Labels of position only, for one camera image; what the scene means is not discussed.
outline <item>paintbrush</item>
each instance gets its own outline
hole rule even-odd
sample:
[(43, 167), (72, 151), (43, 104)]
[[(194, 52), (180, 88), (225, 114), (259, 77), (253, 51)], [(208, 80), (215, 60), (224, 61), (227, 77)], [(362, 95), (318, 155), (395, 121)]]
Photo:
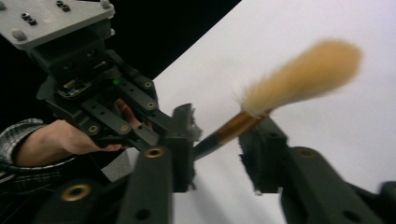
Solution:
[(215, 151), (252, 129), (270, 113), (292, 103), (334, 91), (358, 74), (361, 51), (343, 40), (324, 40), (246, 88), (242, 111), (194, 147), (194, 158)]

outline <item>green light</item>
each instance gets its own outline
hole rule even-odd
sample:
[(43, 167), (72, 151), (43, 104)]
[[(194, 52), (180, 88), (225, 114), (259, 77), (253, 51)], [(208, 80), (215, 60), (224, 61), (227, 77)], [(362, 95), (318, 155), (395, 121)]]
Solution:
[(113, 79), (113, 84), (116, 85), (116, 86), (119, 85), (120, 82), (121, 82), (120, 78)]

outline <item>finger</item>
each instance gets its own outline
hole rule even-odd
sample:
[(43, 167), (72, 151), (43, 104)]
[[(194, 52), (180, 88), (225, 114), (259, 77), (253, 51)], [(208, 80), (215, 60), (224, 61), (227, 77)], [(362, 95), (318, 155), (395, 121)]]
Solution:
[(122, 148), (122, 145), (120, 145), (120, 144), (108, 145), (108, 146), (105, 147), (105, 148), (101, 148), (101, 151), (108, 151), (108, 152), (110, 152), (110, 151), (118, 151), (118, 150), (120, 150), (121, 148)]
[(142, 124), (134, 115), (134, 111), (132, 111), (131, 107), (125, 104), (123, 100), (118, 99), (116, 101), (116, 105), (119, 108), (122, 116), (132, 125), (134, 129), (138, 128)]

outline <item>plaid sleeve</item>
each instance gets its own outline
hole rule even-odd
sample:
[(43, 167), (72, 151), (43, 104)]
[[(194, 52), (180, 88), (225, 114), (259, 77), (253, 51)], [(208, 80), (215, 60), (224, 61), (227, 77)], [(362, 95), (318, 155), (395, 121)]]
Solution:
[(25, 119), (0, 133), (0, 195), (28, 194), (60, 179), (60, 170), (73, 160), (49, 166), (25, 168), (14, 165), (12, 153), (18, 143), (35, 130), (45, 127), (40, 119)]

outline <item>gray metal mount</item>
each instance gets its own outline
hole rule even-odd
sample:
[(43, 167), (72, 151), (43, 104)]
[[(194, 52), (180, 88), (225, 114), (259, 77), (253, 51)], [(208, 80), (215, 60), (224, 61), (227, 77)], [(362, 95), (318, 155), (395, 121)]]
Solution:
[(0, 34), (17, 49), (31, 49), (114, 14), (107, 0), (0, 0)]

